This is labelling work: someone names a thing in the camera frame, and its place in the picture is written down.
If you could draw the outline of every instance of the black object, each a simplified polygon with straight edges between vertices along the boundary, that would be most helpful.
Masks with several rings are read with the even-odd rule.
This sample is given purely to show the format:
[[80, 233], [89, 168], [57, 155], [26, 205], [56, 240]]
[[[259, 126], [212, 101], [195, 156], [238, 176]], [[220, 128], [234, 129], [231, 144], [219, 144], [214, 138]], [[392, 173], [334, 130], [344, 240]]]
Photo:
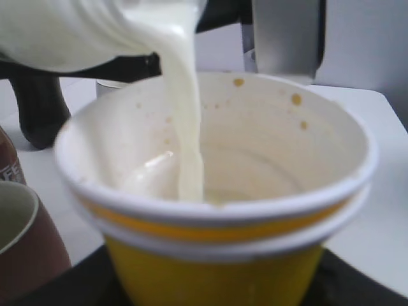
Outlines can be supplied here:
[[[105, 247], [59, 279], [7, 306], [132, 306]], [[325, 251], [301, 306], [408, 306], [408, 300]]]
[[69, 110], [62, 96], [58, 78], [51, 76], [11, 76], [20, 128], [25, 138], [38, 149], [51, 146]]
[[[320, 63], [324, 54], [325, 16], [326, 0], [321, 0], [321, 32], [317, 54]], [[203, 32], [238, 21], [244, 24], [252, 23], [251, 0], [208, 0], [197, 31]], [[18, 101], [23, 134], [38, 149], [44, 149], [53, 144], [58, 128], [69, 117], [61, 88], [55, 81], [55, 77], [135, 82], [160, 74], [159, 58], [155, 54], [121, 57], [107, 64], [74, 73], [54, 73], [0, 61], [0, 79], [8, 78], [12, 82]]]

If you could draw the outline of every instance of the white paper cup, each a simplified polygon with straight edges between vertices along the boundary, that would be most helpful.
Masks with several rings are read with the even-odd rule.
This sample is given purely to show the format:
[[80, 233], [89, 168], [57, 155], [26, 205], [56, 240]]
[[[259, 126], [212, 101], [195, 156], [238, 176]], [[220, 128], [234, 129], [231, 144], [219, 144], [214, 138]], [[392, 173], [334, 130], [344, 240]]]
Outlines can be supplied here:
[[[103, 96], [73, 117], [55, 145], [61, 173], [139, 305], [295, 306], [320, 243], [367, 195], [375, 141], [347, 110], [288, 81], [202, 73], [200, 87], [207, 188], [254, 200], [216, 207], [157, 198], [175, 197], [179, 152], [162, 78]], [[152, 159], [162, 175], [128, 191], [132, 171]], [[200, 283], [189, 271], [219, 281]]]

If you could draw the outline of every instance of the cup rim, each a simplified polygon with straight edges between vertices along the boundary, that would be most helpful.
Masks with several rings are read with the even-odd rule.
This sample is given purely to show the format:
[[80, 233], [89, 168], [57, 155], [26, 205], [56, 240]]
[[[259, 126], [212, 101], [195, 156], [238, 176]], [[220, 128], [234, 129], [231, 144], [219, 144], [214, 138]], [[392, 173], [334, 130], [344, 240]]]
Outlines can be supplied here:
[[[365, 123], [348, 110], [342, 108], [338, 103], [326, 99], [310, 89], [296, 84], [290, 80], [284, 80], [274, 76], [260, 75], [254, 73], [199, 73], [199, 76], [210, 75], [231, 75], [232, 78], [263, 78], [290, 85], [297, 90], [307, 91], [319, 99], [326, 100], [339, 108], [341, 112], [346, 113], [354, 120], [367, 141], [367, 151], [363, 162], [350, 173], [345, 179], [339, 180], [328, 186], [320, 187], [313, 191], [302, 193], [294, 196], [287, 196], [269, 200], [246, 201], [239, 203], [229, 203], [222, 209], [209, 205], [208, 203], [189, 203], [176, 202], [160, 199], [146, 198], [133, 194], [124, 194], [114, 190], [111, 187], [99, 186], [90, 182], [84, 182], [81, 176], [75, 173], [75, 167], [70, 163], [69, 143], [67, 136], [70, 131], [70, 124], [75, 121], [76, 117], [70, 119], [61, 129], [55, 141], [55, 158], [59, 171], [62, 173], [66, 182], [81, 197], [88, 199], [97, 205], [107, 209], [120, 212], [122, 214], [142, 217], [151, 221], [162, 221], [177, 224], [203, 224], [203, 225], [220, 225], [220, 224], [237, 224], [260, 222], [264, 220], [295, 217], [327, 208], [342, 201], [344, 198], [356, 192], [364, 186], [373, 175], [377, 162], [379, 160], [378, 147], [373, 134], [366, 127]], [[124, 94], [126, 91], [131, 92], [134, 86], [140, 86], [143, 82], [154, 82], [161, 76], [150, 78], [137, 84], [123, 88], [116, 93]], [[80, 113], [86, 113], [93, 108], [95, 104], [91, 103], [86, 106]]]
[[307, 228], [273, 238], [234, 244], [195, 244], [152, 237], [130, 231], [103, 219], [96, 219], [89, 215], [84, 207], [80, 207], [80, 214], [83, 214], [108, 237], [147, 252], [188, 261], [237, 262], [276, 256], [321, 243], [360, 211], [370, 189], [371, 185], [367, 184], [352, 195], [349, 203], [336, 214]]
[[18, 233], [16, 237], [14, 237], [12, 241], [10, 241], [2, 249], [0, 249], [0, 255], [2, 255], [8, 250], [10, 250], [14, 245], [16, 245], [24, 237], [24, 235], [29, 231], [31, 226], [33, 226], [35, 219], [37, 218], [38, 210], [40, 209], [40, 199], [38, 198], [37, 194], [31, 188], [23, 184], [16, 183], [16, 182], [0, 181], [0, 185], [20, 189], [21, 192], [25, 192], [31, 197], [33, 201], [33, 205], [34, 205], [33, 213], [31, 214], [30, 219], [27, 222], [27, 224], [24, 226], [24, 228], [20, 231], [20, 233]]

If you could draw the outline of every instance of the yellow stripe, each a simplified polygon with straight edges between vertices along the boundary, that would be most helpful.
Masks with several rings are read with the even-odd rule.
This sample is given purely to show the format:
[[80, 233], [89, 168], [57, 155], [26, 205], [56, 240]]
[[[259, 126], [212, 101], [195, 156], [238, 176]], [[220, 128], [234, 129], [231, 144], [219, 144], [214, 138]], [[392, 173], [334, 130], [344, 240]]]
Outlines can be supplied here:
[[127, 215], [121, 215], [111, 210], [99, 207], [97, 204], [83, 198], [81, 199], [81, 202], [87, 209], [102, 219], [119, 224], [133, 231], [162, 238], [206, 243], [244, 242], [290, 233], [326, 219], [347, 204], [347, 201], [343, 201], [318, 213], [305, 215], [294, 219], [275, 220], [268, 221], [267, 223], [246, 226], [230, 226], [225, 228], [192, 228], [187, 226], [141, 221]]

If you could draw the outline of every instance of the black tray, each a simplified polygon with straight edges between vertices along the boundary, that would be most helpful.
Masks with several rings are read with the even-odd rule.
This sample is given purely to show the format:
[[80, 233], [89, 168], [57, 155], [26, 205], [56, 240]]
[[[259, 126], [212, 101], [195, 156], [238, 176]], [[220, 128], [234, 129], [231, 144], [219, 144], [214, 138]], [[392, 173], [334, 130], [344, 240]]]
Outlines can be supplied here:
[[[8, 306], [132, 304], [115, 276], [106, 248], [101, 247], [62, 277]], [[408, 306], [408, 300], [325, 251], [302, 306]]]

